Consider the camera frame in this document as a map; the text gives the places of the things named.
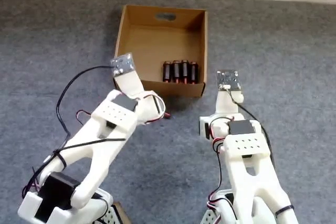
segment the carpet floor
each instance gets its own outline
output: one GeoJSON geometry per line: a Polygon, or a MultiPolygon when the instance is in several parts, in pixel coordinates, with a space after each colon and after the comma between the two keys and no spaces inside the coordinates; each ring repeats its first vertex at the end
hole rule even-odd
{"type": "MultiPolygon", "coordinates": [[[[0,0],[0,223],[25,223],[16,212],[31,167],[65,137],[58,96],[79,71],[108,64],[125,4],[204,8],[209,25],[203,97],[165,98],[172,119],[138,127],[101,185],[133,223],[200,222],[219,173],[198,117],[214,112],[219,68],[239,70],[299,222],[334,223],[336,6],[252,0],[0,0]]],[[[61,105],[71,132],[75,112],[111,89],[108,70],[74,83],[61,105]]],[[[89,164],[66,171],[83,179],[89,164]]]]}

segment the box handle hole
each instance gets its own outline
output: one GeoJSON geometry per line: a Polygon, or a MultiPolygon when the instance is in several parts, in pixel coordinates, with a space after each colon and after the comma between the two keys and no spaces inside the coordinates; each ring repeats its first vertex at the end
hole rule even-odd
{"type": "Polygon", "coordinates": [[[174,21],[176,20],[175,13],[157,13],[155,14],[155,18],[160,21],[174,21]]]}

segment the cardboard box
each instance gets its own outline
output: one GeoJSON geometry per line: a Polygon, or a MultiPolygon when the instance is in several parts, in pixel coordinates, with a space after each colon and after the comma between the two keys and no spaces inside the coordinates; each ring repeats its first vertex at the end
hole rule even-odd
{"type": "Polygon", "coordinates": [[[133,54],[145,90],[160,95],[201,97],[206,83],[207,12],[127,5],[123,8],[114,57],[133,54]],[[196,61],[197,84],[165,83],[163,62],[196,61]]]}

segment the cylindrical battery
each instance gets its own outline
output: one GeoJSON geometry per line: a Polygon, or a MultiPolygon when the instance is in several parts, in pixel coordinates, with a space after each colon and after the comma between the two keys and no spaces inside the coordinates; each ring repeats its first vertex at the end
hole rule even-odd
{"type": "Polygon", "coordinates": [[[163,77],[162,77],[162,80],[164,82],[170,82],[171,79],[172,79],[172,76],[171,76],[171,62],[170,61],[165,61],[163,63],[163,77]]]}
{"type": "Polygon", "coordinates": [[[198,83],[198,64],[196,62],[190,63],[190,83],[198,83]]]}
{"type": "Polygon", "coordinates": [[[182,78],[183,83],[187,84],[189,79],[189,61],[182,60],[182,78]]]}
{"type": "Polygon", "coordinates": [[[181,61],[173,61],[173,79],[175,83],[179,83],[181,77],[181,61]]]}

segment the white robotic arm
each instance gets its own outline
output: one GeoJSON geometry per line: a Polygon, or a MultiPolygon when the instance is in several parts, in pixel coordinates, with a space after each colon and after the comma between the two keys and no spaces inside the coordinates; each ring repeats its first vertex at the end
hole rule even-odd
{"type": "Polygon", "coordinates": [[[201,223],[210,218],[223,224],[298,223],[260,123],[238,113],[239,107],[244,108],[239,105],[244,97],[238,72],[218,71],[217,85],[216,113],[200,117],[200,135],[212,141],[218,160],[224,159],[232,189],[219,190],[219,185],[210,194],[209,210],[201,223]]]}
{"type": "Polygon", "coordinates": [[[87,224],[104,215],[113,199],[99,189],[109,166],[138,124],[163,117],[165,105],[153,91],[144,91],[131,54],[111,61],[112,90],[88,122],[41,172],[38,193],[28,192],[18,214],[34,224],[87,224]],[[83,157],[92,158],[90,171],[79,183],[61,171],[83,157]]]}

